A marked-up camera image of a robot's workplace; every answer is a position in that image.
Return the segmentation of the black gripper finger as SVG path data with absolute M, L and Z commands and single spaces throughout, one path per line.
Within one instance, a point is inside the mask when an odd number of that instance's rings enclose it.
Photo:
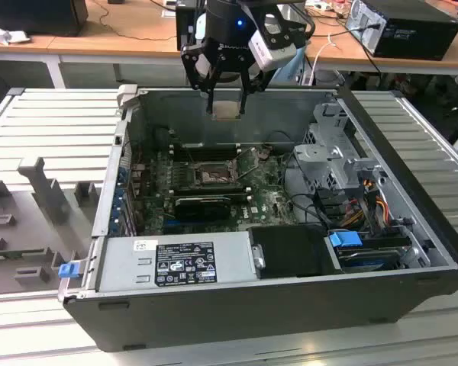
M 247 97 L 256 92 L 264 92 L 269 84 L 269 72 L 259 71 L 257 75 L 250 78 L 250 67 L 255 63 L 253 56 L 249 54 L 239 56 L 240 63 L 240 79 L 242 89 L 240 93 L 240 114 L 245 114 Z
M 208 96 L 206 111 L 213 114 L 214 88 L 218 81 L 218 51 L 213 43 L 185 45 L 181 60 L 193 90 Z

